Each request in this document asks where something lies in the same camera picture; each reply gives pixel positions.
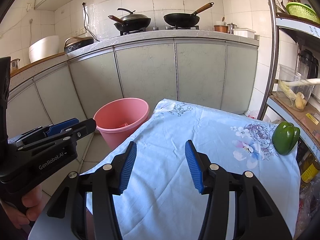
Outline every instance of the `green basket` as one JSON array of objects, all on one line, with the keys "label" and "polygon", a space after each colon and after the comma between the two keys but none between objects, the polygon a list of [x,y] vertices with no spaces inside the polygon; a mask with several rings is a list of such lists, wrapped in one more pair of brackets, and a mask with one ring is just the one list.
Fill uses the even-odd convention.
[{"label": "green basket", "polygon": [[286,8],[291,15],[306,18],[320,24],[320,19],[316,12],[302,3],[289,2],[287,3]]}]

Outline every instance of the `clear plastic container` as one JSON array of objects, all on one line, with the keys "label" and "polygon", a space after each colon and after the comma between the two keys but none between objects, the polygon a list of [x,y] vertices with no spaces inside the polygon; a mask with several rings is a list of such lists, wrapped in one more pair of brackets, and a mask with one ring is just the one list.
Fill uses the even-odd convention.
[{"label": "clear plastic container", "polygon": [[287,106],[302,112],[310,98],[314,85],[293,69],[280,65],[277,96]]}]

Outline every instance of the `pink bucket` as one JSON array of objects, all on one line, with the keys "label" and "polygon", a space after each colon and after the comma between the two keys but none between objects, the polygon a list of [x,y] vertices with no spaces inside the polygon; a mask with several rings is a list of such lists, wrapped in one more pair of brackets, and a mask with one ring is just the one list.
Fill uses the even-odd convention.
[{"label": "pink bucket", "polygon": [[116,149],[149,115],[149,105],[140,98],[121,98],[101,107],[93,119],[111,150]]}]

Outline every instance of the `shelf post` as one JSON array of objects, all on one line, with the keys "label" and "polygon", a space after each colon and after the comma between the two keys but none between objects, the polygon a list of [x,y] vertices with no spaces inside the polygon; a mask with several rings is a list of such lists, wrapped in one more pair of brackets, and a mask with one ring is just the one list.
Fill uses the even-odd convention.
[{"label": "shelf post", "polygon": [[273,90],[274,80],[276,78],[278,56],[279,56],[279,27],[276,25],[276,1],[268,0],[271,14],[271,27],[272,27],[272,48],[271,48],[271,62],[268,76],[268,83],[266,91],[263,96],[262,104],[258,114],[258,120],[262,120],[267,110],[267,100]]}]

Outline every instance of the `bottle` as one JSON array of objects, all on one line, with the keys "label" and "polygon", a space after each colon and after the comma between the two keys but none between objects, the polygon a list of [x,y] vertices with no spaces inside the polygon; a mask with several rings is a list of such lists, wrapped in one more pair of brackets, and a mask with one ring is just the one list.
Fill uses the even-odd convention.
[{"label": "bottle", "polygon": [[320,171],[320,164],[310,152],[300,166],[301,187],[306,186]]}]

